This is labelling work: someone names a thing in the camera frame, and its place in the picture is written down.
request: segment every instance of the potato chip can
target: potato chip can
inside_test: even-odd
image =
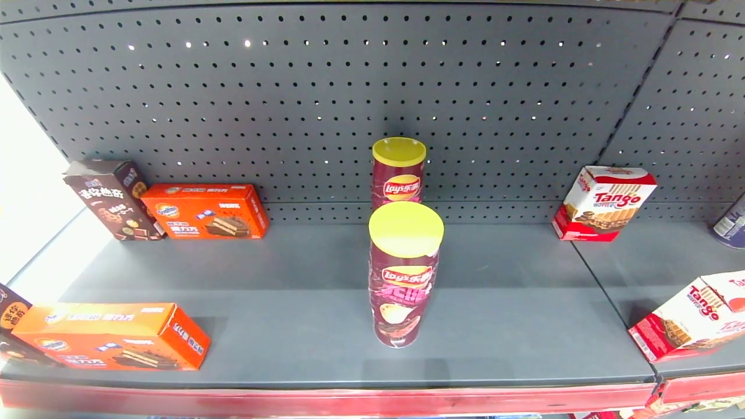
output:
[[[370,217],[368,288],[375,334],[405,347],[419,334],[440,261],[445,226],[429,207],[392,202]]]
[[[398,201],[422,201],[427,147],[402,136],[384,138],[372,146],[372,208]]]
[[[719,243],[745,249],[745,194],[711,227],[711,234]]]

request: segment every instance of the yellow lid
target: yellow lid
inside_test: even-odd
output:
[[[427,147],[413,138],[392,136],[372,145],[372,156],[380,163],[392,167],[409,167],[427,157]]]
[[[392,202],[376,209],[369,228],[370,239],[378,249],[406,259],[433,255],[445,234],[443,220],[435,211],[409,201]]]

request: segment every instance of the orange cookie box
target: orange cookie box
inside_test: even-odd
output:
[[[69,367],[96,370],[193,371],[210,342],[175,303],[33,306],[13,334]]]
[[[142,201],[172,239],[260,239],[269,227],[249,184],[160,183]]]

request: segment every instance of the perforated metal panel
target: perforated metal panel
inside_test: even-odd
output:
[[[439,202],[430,203],[447,224],[547,224],[561,201]],[[266,204],[272,222],[282,224],[360,224],[370,219],[370,205]],[[647,202],[636,214],[644,221],[710,221],[729,208],[722,203]]]
[[[312,3],[303,0],[211,0],[210,4],[237,4],[237,3]],[[442,0],[448,3],[467,3],[465,0]],[[483,3],[531,3],[551,5],[571,5],[586,7],[613,7],[619,9],[650,10],[670,13],[677,7],[679,0],[490,0]],[[55,16],[69,16],[85,13],[102,13],[119,10],[132,10],[151,7],[186,7],[202,6],[204,1],[195,0],[24,0],[3,1],[0,3],[0,23],[18,22],[29,19],[39,19]]]
[[[682,20],[600,162],[657,176],[652,201],[745,191],[745,29]]]
[[[429,201],[563,198],[669,16],[515,5],[137,10],[0,27],[3,73],[70,159],[265,202],[370,196],[370,145],[430,148]]]
[[[745,24],[745,0],[717,0],[711,4],[689,1],[680,16],[689,19]]]

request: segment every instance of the blue can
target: blue can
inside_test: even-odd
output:
[[[724,245],[745,249],[745,194],[711,227],[711,234]]]

